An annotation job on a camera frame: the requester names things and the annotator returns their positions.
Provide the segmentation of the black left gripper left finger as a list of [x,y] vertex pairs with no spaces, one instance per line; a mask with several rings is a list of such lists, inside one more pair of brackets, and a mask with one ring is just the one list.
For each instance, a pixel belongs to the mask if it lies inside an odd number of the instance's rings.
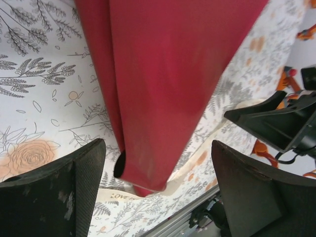
[[105,162],[105,142],[0,184],[2,237],[86,237]]

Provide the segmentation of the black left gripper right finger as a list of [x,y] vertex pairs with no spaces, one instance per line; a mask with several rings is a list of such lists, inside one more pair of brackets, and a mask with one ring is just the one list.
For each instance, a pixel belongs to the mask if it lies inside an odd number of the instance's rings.
[[234,237],[314,237],[316,181],[214,140],[212,162]]

